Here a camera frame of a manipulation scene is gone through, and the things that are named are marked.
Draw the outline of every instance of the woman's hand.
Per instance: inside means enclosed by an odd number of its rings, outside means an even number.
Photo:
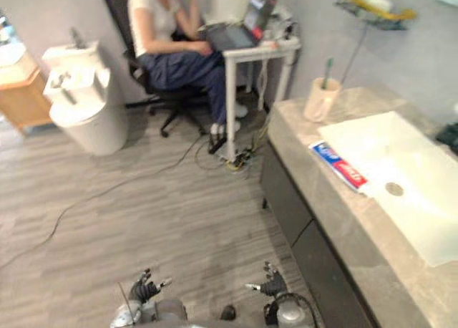
[[[213,50],[207,42],[190,42],[187,46],[189,51],[198,52],[203,56],[210,56]]]

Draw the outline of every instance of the office chair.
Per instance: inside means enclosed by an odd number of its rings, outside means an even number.
[[[127,8],[128,0],[105,0],[105,2],[127,48],[127,50],[123,53],[123,56],[127,59],[131,78],[141,85],[147,94],[152,95],[148,99],[148,104],[151,104],[150,114],[154,115],[156,108],[165,108],[172,111],[160,128],[161,136],[164,138],[169,136],[169,133],[165,131],[165,129],[179,115],[187,117],[198,127],[199,133],[201,135],[205,135],[205,128],[190,111],[191,108],[202,104],[202,102],[197,101],[198,99],[202,99],[207,96],[203,88],[192,86],[181,87],[177,90],[159,90],[154,88],[150,84],[147,70],[142,67],[135,57],[134,42],[130,31]],[[172,38],[175,41],[182,40],[182,37],[176,33],[172,36]]]

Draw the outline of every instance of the dark cabinet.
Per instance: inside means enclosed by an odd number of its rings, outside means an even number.
[[[312,217],[275,151],[269,145],[264,153],[260,183],[289,245],[292,246]]]
[[[296,189],[273,146],[265,149],[261,186],[328,328],[378,327],[351,275]]]
[[[373,327],[315,222],[293,253],[327,327]]]

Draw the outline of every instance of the wooden cabinet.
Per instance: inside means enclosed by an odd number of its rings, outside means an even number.
[[[46,81],[39,69],[28,79],[0,86],[0,112],[21,133],[24,128],[51,122],[51,103],[43,95]]]
[[[288,240],[299,269],[316,300],[324,323],[334,327],[378,327],[364,298],[319,221],[269,143],[261,186]]]

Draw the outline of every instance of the white desk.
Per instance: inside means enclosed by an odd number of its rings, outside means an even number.
[[[299,38],[293,37],[289,40],[281,40],[278,42],[278,48],[273,49],[271,42],[262,44],[259,47],[252,49],[239,49],[223,52],[226,67],[226,112],[227,112],[227,154],[226,158],[229,161],[235,161],[235,94],[236,94],[236,72],[237,64],[252,61],[261,61],[263,59],[283,58],[283,66],[278,83],[275,102],[285,98],[286,88],[291,75],[291,68],[296,58],[296,52],[301,48]],[[248,69],[248,86],[247,91],[251,91],[253,83],[253,63],[250,63]]]

